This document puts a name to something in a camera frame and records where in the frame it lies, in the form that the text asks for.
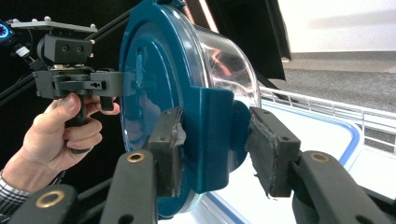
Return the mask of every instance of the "sleeve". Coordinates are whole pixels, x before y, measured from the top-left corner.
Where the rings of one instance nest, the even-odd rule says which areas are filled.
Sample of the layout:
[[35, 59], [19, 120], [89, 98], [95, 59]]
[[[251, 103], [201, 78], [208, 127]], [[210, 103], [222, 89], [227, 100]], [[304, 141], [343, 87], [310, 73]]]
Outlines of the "sleeve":
[[0, 223], [5, 223], [32, 193], [12, 188], [4, 181], [2, 173], [3, 171], [0, 172]]

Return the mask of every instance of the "white railing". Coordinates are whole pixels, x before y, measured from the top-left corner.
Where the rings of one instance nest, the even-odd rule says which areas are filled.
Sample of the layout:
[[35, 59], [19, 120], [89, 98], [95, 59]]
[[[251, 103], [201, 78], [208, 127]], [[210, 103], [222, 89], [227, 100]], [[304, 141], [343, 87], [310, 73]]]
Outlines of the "white railing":
[[396, 156], [395, 113], [265, 87], [260, 87], [260, 92], [268, 104], [282, 104], [354, 122], [362, 130], [365, 145]]

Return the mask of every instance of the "plastic tub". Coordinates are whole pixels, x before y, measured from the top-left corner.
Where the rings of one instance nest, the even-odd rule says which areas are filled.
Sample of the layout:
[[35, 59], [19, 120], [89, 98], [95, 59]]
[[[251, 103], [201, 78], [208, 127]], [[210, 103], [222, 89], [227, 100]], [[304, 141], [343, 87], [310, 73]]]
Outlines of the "plastic tub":
[[[361, 152], [361, 130], [352, 123], [286, 105], [264, 103], [302, 141], [301, 150], [331, 154], [348, 170]], [[172, 223], [295, 223], [290, 198], [267, 198], [250, 158], [230, 175], [225, 189], [207, 193]]]

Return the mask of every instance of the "floor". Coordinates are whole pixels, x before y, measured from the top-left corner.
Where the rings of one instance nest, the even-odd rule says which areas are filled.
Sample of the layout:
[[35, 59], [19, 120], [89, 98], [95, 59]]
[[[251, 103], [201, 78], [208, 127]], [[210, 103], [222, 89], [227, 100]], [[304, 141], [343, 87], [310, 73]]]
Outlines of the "floor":
[[396, 74], [285, 69], [285, 75], [271, 80], [282, 91], [396, 112]]

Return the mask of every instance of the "bolt hole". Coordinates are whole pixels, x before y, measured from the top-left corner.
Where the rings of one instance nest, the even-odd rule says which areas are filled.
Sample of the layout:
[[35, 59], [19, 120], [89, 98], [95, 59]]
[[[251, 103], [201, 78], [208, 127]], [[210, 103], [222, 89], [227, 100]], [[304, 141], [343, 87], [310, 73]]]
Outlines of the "bolt hole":
[[134, 222], [134, 216], [132, 215], [123, 215], [119, 219], [119, 224], [131, 224]]
[[131, 156], [127, 158], [127, 161], [129, 162], [139, 162], [142, 161], [145, 158], [145, 155], [142, 153], [134, 153]]
[[322, 153], [318, 153], [318, 152], [312, 153], [311, 158], [314, 161], [318, 161], [318, 162], [329, 162], [330, 161], [330, 159], [326, 155], [324, 155]]
[[356, 216], [356, 220], [358, 220], [361, 224], [374, 224], [372, 220], [364, 216]]

